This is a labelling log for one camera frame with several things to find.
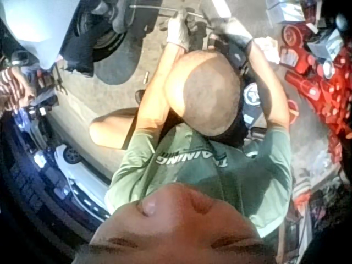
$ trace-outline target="ground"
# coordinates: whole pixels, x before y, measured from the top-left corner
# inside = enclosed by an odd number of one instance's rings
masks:
[[[191,7],[199,11],[200,0],[156,0],[138,1],[141,4],[172,8]],[[276,37],[277,26],[272,28],[266,15],[265,1],[233,0],[232,15],[238,17],[255,37]],[[60,70],[67,94],[58,92],[60,106],[49,116],[52,125],[69,144],[82,156],[111,178],[118,169],[124,151],[96,146],[89,137],[89,124],[101,115],[118,109],[137,107],[135,92],[144,89],[143,80],[147,71],[153,75],[166,32],[161,32],[159,23],[165,21],[170,12],[138,10],[133,27],[129,30],[122,46],[109,58],[95,64],[95,76],[85,79]],[[293,170],[295,175],[305,175],[305,169],[312,167],[321,151],[327,149],[327,129],[313,114],[310,107],[300,98],[296,90],[283,80],[285,69],[278,69],[289,97],[300,106],[300,117],[291,127]]]

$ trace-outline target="leg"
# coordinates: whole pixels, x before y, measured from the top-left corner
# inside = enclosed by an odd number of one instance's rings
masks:
[[[111,113],[93,120],[89,127],[92,141],[103,147],[122,149],[133,124],[133,115]]]

